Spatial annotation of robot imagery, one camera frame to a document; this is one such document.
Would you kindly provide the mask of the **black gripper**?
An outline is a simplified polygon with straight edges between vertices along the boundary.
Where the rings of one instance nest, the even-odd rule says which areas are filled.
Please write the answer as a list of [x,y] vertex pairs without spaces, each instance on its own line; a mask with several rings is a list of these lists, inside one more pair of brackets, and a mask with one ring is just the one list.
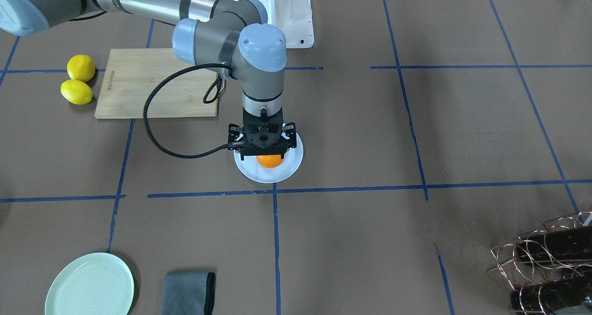
[[[284,123],[283,112],[277,112],[273,115],[268,115],[265,119],[261,116],[254,116],[249,112],[243,112],[243,125],[245,127],[255,128],[278,128],[282,127]],[[282,161],[284,153],[279,151],[264,152],[260,150],[243,150],[239,153],[239,160],[255,159],[256,161]]]

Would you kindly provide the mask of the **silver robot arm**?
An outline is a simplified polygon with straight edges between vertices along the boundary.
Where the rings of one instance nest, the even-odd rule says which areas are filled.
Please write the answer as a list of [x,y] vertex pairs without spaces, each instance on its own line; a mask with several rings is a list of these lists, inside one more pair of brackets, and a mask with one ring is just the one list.
[[16,36],[48,31],[68,21],[88,19],[93,12],[138,14],[175,26],[172,49],[190,66],[159,83],[143,110],[151,142],[164,153],[197,159],[213,153],[186,155],[163,147],[148,122],[148,108],[156,94],[172,80],[197,70],[216,71],[221,80],[241,81],[243,124],[230,124],[228,142],[221,149],[252,155],[284,157],[297,147],[296,126],[284,123],[284,70],[287,39],[268,24],[268,13],[258,0],[1,0],[1,28]]

